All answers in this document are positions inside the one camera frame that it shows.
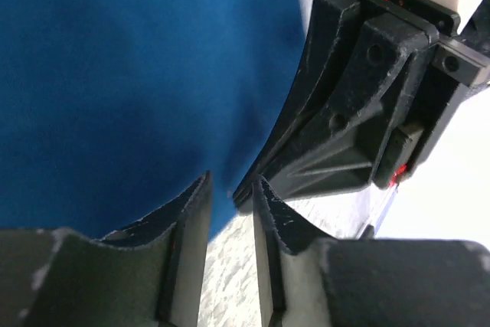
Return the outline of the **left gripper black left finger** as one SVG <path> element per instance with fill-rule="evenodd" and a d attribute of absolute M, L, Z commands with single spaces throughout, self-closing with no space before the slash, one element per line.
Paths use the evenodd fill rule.
<path fill-rule="evenodd" d="M 195 326 L 212 177 L 102 240 L 69 228 L 1 232 L 3 326 Z"/>

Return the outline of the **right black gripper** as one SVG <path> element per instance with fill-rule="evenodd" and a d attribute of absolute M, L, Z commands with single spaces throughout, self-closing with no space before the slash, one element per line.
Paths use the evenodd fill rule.
<path fill-rule="evenodd" d="M 386 14 L 360 27 L 361 3 Z M 486 88 L 489 0 L 460 34 L 460 15 L 431 0 L 361 3 L 313 0 L 294 81 L 236 208 L 259 174 L 282 199 L 395 185 L 426 161 L 461 102 Z"/>

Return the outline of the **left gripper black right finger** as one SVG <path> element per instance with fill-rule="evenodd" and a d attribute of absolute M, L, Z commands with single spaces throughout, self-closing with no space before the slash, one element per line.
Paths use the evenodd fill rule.
<path fill-rule="evenodd" d="M 489 252 L 467 240 L 337 239 L 253 183 L 264 326 L 487 326 Z"/>

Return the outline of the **blue mickey mouse t-shirt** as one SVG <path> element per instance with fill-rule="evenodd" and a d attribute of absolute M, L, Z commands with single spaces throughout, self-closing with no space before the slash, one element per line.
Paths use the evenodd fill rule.
<path fill-rule="evenodd" d="M 304 40 L 299 0 L 1 0 L 1 226 L 101 238 L 211 171 L 219 233 Z"/>

